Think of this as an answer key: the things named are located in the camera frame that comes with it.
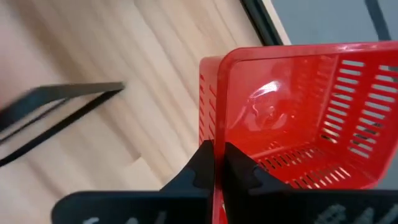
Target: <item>shopping basket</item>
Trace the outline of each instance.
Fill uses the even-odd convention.
[[[371,188],[397,146],[397,67],[398,42],[250,47],[204,58],[200,142],[214,139],[218,164],[231,142],[294,188]]]

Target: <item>plastic basket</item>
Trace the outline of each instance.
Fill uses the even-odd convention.
[[[200,142],[215,140],[218,163],[231,142],[295,188],[373,187],[397,146],[396,67],[398,42],[251,47],[204,58]],[[221,200],[218,170],[215,219]]]

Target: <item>black handle holder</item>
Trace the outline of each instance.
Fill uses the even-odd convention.
[[[34,117],[32,120],[28,121],[26,124],[11,132],[7,136],[0,139],[0,145],[4,144],[10,138],[13,138],[23,129],[34,124],[35,122],[43,119],[51,112],[55,111],[57,108],[64,105],[72,98],[79,96],[85,96],[95,93],[101,93],[94,100],[88,102],[85,106],[76,110],[71,115],[67,116],[59,123],[53,125],[48,130],[44,131],[42,134],[33,138],[20,148],[16,149],[14,152],[10,153],[8,156],[0,159],[0,167],[9,164],[10,162],[20,158],[24,154],[31,151],[34,147],[38,146],[48,138],[60,132],[62,129],[66,128],[73,122],[80,119],[82,116],[89,113],[91,110],[95,109],[97,106],[104,103],[106,100],[110,99],[112,96],[124,89],[124,85],[121,82],[112,83],[89,83],[89,84],[70,84],[70,85],[49,85],[40,86],[34,88],[27,92],[25,95],[20,97],[15,102],[11,103],[9,106],[0,110],[0,133],[5,129],[11,127],[16,122],[20,121],[22,118],[26,117],[31,112],[37,110],[47,103],[54,101],[59,101],[49,109]]]

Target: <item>wooden floor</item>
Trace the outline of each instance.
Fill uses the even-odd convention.
[[[38,85],[127,85],[0,168],[1,223],[50,223],[55,202],[79,190],[161,188],[198,146],[199,61],[253,45],[238,0],[0,0],[0,108]],[[0,156],[86,100],[3,144]]]

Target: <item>floor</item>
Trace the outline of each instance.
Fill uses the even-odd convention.
[[[39,85],[127,85],[0,169],[3,223],[50,223],[54,203],[79,190],[161,188],[198,146],[201,58],[260,45],[230,0],[0,0],[0,36],[0,107]],[[86,100],[3,144],[0,156]]]

